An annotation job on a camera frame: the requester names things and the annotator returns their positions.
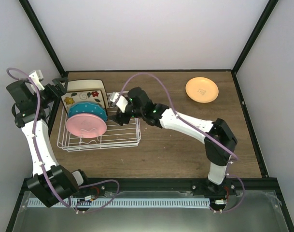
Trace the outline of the pink round plate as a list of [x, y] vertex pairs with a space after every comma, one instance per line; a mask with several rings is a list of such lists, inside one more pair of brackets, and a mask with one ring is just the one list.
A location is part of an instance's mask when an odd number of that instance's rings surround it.
[[77, 137], [97, 138], [106, 132], [107, 125], [100, 117], [83, 113], [70, 117], [66, 121], [66, 129]]

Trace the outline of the teal dotted plate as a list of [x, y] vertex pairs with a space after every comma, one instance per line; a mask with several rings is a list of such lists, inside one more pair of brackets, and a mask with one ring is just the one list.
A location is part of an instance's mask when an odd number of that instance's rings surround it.
[[97, 103], [82, 101], [73, 105], [68, 111], [68, 118], [77, 114], [92, 114], [100, 117], [102, 120], [107, 121], [108, 116], [104, 108]]

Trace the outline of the orange round plate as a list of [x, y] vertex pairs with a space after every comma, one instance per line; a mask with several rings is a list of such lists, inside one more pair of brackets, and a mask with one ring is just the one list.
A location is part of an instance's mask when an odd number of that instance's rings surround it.
[[185, 86], [188, 97], [199, 103], [209, 103], [214, 101], [219, 94], [217, 85], [205, 77], [195, 77], [190, 79]]

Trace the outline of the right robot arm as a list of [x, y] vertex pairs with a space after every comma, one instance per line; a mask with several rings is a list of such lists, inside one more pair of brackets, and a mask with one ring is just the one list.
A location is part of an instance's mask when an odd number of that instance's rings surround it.
[[204, 144], [210, 161], [206, 188], [213, 195], [224, 189], [227, 166], [234, 160], [233, 153], [238, 143], [224, 120], [202, 120], [181, 114], [167, 105], [152, 102], [140, 87], [131, 89], [126, 97], [114, 92], [109, 102], [118, 108], [110, 119], [120, 126], [128, 124], [131, 118], [141, 118], [150, 126], [178, 131]]

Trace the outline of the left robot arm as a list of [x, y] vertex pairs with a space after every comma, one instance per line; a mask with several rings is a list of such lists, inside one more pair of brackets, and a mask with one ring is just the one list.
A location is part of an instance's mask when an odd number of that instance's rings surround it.
[[56, 78], [44, 86], [41, 70], [27, 74], [17, 68], [7, 68], [6, 72], [15, 80], [6, 87], [14, 100], [11, 109], [14, 122], [27, 139], [31, 153], [33, 170], [27, 187], [46, 207], [57, 203], [72, 207], [72, 195], [86, 195], [91, 183], [82, 170], [70, 172], [57, 162], [45, 113], [50, 103], [67, 92], [68, 80]]

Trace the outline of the cream square plate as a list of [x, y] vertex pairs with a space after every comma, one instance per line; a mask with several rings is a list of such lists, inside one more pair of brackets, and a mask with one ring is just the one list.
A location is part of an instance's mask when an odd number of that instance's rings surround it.
[[84, 80], [73, 80], [68, 82], [67, 92], [95, 91], [95, 90], [101, 90], [102, 93], [106, 93], [106, 89], [102, 80], [84, 79]]

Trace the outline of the square floral plate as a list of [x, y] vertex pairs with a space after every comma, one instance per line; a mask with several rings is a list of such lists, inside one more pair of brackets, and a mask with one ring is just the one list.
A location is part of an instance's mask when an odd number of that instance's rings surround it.
[[66, 110], [70, 109], [74, 104], [85, 101], [94, 102], [103, 109], [107, 108], [101, 90], [67, 92], [61, 97], [61, 101]]

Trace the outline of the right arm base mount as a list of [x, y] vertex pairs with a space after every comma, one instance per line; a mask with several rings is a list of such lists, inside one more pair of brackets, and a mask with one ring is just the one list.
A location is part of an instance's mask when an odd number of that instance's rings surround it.
[[231, 188], [232, 181], [224, 179], [224, 181], [217, 185], [207, 178], [195, 179], [191, 183], [192, 192], [195, 195], [204, 195], [205, 197], [224, 197], [227, 192], [229, 195], [235, 195], [236, 191]]

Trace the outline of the black front frame rail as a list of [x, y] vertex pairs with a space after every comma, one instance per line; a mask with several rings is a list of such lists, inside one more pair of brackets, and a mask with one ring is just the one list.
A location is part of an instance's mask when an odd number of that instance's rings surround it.
[[[70, 181], [49, 178], [51, 185], [61, 198], [69, 196], [87, 196], [98, 194], [103, 196], [108, 192], [125, 191], [189, 191], [192, 192], [191, 183], [196, 178], [88, 178], [81, 186]], [[231, 188], [235, 191], [245, 190], [274, 190], [279, 189], [276, 178], [226, 178], [232, 181]]]

